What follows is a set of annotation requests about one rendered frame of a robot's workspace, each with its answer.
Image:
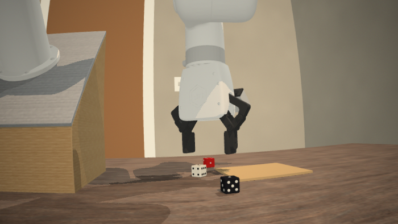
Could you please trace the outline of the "red die with white pips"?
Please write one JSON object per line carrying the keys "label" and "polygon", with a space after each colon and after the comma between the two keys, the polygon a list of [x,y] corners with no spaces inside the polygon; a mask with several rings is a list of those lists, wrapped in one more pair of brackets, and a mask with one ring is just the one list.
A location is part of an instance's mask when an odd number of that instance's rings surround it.
{"label": "red die with white pips", "polygon": [[215,167],[214,166],[214,158],[208,157],[208,158],[203,158],[204,165],[206,165],[207,168],[209,167]]}

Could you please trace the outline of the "tan flat mat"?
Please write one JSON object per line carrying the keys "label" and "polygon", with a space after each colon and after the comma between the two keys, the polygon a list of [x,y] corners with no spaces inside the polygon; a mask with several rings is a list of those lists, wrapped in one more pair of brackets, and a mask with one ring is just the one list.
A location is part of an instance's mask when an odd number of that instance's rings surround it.
{"label": "tan flat mat", "polygon": [[280,163],[224,167],[216,168],[215,170],[225,176],[234,175],[236,177],[239,177],[240,182],[313,173],[312,170],[293,167]]}

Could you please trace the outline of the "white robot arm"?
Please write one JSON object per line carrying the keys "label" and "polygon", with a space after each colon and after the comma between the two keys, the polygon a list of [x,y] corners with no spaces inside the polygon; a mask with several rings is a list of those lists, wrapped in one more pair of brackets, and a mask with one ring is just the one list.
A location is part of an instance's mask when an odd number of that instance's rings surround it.
{"label": "white robot arm", "polygon": [[[173,0],[185,24],[186,63],[225,63],[223,22],[250,20],[258,0]],[[50,47],[50,48],[49,48]],[[49,44],[40,0],[0,0],[0,79],[22,81],[53,68],[59,49]]]}

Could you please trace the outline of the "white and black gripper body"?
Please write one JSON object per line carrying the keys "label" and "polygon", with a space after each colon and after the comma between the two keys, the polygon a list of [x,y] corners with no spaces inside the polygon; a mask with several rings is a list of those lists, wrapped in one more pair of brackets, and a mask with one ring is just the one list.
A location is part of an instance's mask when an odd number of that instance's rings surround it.
{"label": "white and black gripper body", "polygon": [[235,105],[229,103],[229,94],[234,96],[228,65],[214,60],[189,63],[181,74],[179,118],[183,121],[215,121],[227,111],[234,116]]}

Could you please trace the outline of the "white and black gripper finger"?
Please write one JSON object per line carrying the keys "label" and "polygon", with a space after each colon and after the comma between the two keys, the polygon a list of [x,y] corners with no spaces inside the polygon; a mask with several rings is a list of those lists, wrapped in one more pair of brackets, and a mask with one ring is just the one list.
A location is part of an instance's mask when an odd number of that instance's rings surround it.
{"label": "white and black gripper finger", "polygon": [[238,115],[234,118],[231,113],[228,111],[227,114],[224,114],[220,118],[224,126],[227,128],[227,131],[224,132],[224,148],[225,154],[234,154],[237,152],[238,148],[238,136],[237,131],[240,129],[240,126],[246,120],[246,116],[250,111],[250,104],[242,101],[241,99],[229,94],[229,102],[239,108]]}
{"label": "white and black gripper finger", "polygon": [[171,115],[175,121],[175,125],[179,128],[179,131],[182,132],[183,153],[187,154],[195,152],[195,134],[192,132],[192,130],[197,121],[181,120],[179,118],[179,106],[171,111]]}

